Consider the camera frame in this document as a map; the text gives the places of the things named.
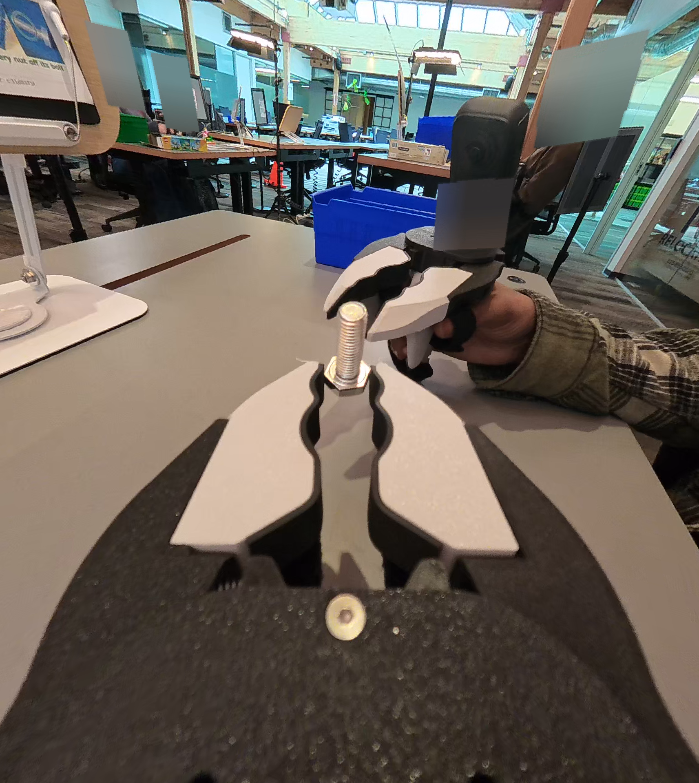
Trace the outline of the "person's right forearm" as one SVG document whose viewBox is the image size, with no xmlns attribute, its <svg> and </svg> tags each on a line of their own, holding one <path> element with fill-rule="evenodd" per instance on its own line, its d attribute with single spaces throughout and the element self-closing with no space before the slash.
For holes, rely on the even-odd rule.
<svg viewBox="0 0 699 783">
<path fill-rule="evenodd" d="M 699 451 L 699 329 L 634 333 L 534 292 L 521 356 L 467 358 L 476 384 L 615 416 L 663 445 Z"/>
</svg>

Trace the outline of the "wooden desk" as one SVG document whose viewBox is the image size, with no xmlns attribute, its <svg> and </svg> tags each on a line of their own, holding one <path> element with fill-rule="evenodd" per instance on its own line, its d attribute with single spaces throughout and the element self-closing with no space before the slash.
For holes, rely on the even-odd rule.
<svg viewBox="0 0 699 783">
<path fill-rule="evenodd" d="M 168 150 L 146 144 L 116 142 L 109 150 L 112 157 L 129 161 L 139 173 L 141 166 L 150 161 L 166 161 L 168 168 L 174 164 L 184 166 L 186 179 L 211 179 L 226 174 L 230 178 L 230 201 L 235 213 L 254 215 L 256 212 L 252 174 L 263 172 L 266 162 L 275 152 L 251 144 L 218 142 L 209 144 L 207 150 Z"/>
</svg>

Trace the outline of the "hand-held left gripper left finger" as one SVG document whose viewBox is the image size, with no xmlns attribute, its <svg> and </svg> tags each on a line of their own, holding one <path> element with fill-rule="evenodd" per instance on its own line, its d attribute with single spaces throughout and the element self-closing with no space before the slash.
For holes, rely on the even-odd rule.
<svg viewBox="0 0 699 783">
<path fill-rule="evenodd" d="M 322 400 L 323 365 L 306 361 L 227 419 L 169 543 L 246 555 L 319 496 L 307 423 Z"/>
</svg>

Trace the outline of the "printed paper sheet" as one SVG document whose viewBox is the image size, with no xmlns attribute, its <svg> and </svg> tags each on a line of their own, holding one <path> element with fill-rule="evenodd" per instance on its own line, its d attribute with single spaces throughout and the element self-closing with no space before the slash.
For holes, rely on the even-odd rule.
<svg viewBox="0 0 699 783">
<path fill-rule="evenodd" d="M 94 106 L 54 9 L 47 2 L 0 1 L 0 99 Z"/>
</svg>

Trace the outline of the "black office chair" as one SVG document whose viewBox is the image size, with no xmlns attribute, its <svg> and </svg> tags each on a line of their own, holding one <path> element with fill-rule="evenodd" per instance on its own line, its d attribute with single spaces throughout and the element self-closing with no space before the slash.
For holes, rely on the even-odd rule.
<svg viewBox="0 0 699 783">
<path fill-rule="evenodd" d="M 540 260 L 526 251 L 526 245 L 530 236 L 549 237 L 554 233 L 559 220 L 557 213 L 560 201 L 560 198 L 551 201 L 536 214 L 531 214 L 517 196 L 513 197 L 505 245 L 502 250 L 506 267 L 519 269 L 523 260 L 529 260 L 533 263 L 532 271 L 540 271 Z"/>
</svg>

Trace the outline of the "cardboard box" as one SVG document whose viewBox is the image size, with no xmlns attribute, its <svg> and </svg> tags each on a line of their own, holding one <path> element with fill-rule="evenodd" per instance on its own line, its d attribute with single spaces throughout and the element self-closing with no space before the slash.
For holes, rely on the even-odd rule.
<svg viewBox="0 0 699 783">
<path fill-rule="evenodd" d="M 390 139 L 388 158 L 418 164 L 443 166 L 448 163 L 449 150 L 442 145 Z"/>
</svg>

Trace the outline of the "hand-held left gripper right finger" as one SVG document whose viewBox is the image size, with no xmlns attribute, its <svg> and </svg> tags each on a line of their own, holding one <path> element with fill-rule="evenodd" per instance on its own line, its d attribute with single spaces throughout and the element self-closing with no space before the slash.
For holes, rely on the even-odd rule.
<svg viewBox="0 0 699 783">
<path fill-rule="evenodd" d="M 369 533 L 385 558 L 514 557 L 519 544 L 460 416 L 394 367 L 370 378 Z"/>
</svg>

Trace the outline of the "black light stand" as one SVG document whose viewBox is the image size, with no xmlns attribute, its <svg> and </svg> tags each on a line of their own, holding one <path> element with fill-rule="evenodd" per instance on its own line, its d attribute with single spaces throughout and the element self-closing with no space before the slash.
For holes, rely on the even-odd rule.
<svg viewBox="0 0 699 783">
<path fill-rule="evenodd" d="M 281 102 L 281 87 L 283 86 L 283 79 L 279 69 L 279 44 L 271 37 L 263 35 L 263 44 L 261 44 L 266 57 L 272 60 L 274 64 L 274 98 L 276 103 Z M 285 221 L 293 225 L 298 224 L 298 216 L 293 212 L 292 202 L 289 201 L 283 191 L 283 174 L 284 164 L 282 161 L 281 150 L 281 120 L 274 110 L 274 122 L 275 122 L 275 162 L 277 165 L 277 183 L 276 183 L 276 198 L 272 204 L 272 210 L 276 211 L 276 220 Z"/>
</svg>

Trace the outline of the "person's right hand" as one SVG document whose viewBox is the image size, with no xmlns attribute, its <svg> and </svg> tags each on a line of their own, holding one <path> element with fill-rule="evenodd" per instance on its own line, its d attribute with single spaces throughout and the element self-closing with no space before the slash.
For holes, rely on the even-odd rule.
<svg viewBox="0 0 699 783">
<path fill-rule="evenodd" d="M 495 283 L 472 308 L 475 330 L 457 352 L 468 365 L 516 367 L 528 352 L 538 325 L 536 303 L 523 292 Z"/>
</svg>

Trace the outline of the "blue storage bin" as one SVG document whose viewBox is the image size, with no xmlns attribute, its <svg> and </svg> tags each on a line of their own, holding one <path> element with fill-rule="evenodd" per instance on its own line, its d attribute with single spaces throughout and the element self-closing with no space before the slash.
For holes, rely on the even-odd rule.
<svg viewBox="0 0 699 783">
<path fill-rule="evenodd" d="M 451 152 L 455 116 L 420 117 L 414 141 L 419 144 L 442 146 Z"/>
</svg>

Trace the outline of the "blue divided plastic bin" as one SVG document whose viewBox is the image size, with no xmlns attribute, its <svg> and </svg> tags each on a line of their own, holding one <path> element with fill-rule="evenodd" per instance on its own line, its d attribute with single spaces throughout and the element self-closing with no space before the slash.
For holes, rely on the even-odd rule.
<svg viewBox="0 0 699 783">
<path fill-rule="evenodd" d="M 345 269 L 370 243 L 433 226 L 436 199 L 350 184 L 312 196 L 315 262 Z"/>
</svg>

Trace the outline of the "silver hex bolt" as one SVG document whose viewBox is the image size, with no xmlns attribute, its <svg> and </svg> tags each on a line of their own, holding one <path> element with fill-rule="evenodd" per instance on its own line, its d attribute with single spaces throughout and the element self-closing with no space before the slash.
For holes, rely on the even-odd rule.
<svg viewBox="0 0 699 783">
<path fill-rule="evenodd" d="M 338 345 L 324 376 L 339 395 L 359 394 L 370 377 L 371 368 L 363 358 L 367 315 L 365 305 L 359 301 L 348 301 L 338 308 Z"/>
</svg>

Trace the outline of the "black panel on stand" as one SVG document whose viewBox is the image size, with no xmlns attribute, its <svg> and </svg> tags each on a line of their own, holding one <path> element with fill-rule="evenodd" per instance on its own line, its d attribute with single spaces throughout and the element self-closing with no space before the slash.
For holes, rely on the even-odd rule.
<svg viewBox="0 0 699 783">
<path fill-rule="evenodd" d="M 551 283 L 569 256 L 569 248 L 586 214 L 604 210 L 624 167 L 632 154 L 643 127 L 622 127 L 616 136 L 583 143 L 570 180 L 563 189 L 555 217 L 576 214 L 567 238 L 554 259 L 549 274 Z"/>
</svg>

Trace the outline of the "studio light panel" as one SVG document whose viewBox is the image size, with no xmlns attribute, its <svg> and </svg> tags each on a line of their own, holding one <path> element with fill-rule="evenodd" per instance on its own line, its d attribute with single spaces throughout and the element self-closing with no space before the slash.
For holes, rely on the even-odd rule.
<svg viewBox="0 0 699 783">
<path fill-rule="evenodd" d="M 269 62 L 276 60 L 279 49 L 278 43 L 273 38 L 237 27 L 230 30 L 229 46 Z"/>
<path fill-rule="evenodd" d="M 412 75 L 418 73 L 421 66 L 429 75 L 456 75 L 462 65 L 462 56 L 457 50 L 421 46 L 413 50 L 409 63 Z"/>
</svg>

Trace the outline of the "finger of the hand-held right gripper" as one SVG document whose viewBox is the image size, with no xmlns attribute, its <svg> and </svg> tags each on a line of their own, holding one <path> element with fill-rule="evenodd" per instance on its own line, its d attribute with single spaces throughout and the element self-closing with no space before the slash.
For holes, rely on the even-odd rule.
<svg viewBox="0 0 699 783">
<path fill-rule="evenodd" d="M 368 341 L 407 337 L 441 322 L 447 316 L 451 295 L 472 279 L 462 269 L 431 268 L 422 279 L 387 300 L 367 330 Z"/>
<path fill-rule="evenodd" d="M 329 292 L 324 311 L 327 319 L 338 315 L 350 301 L 398 295 L 411 281 L 411 257 L 403 249 L 385 247 L 354 260 Z"/>
</svg>

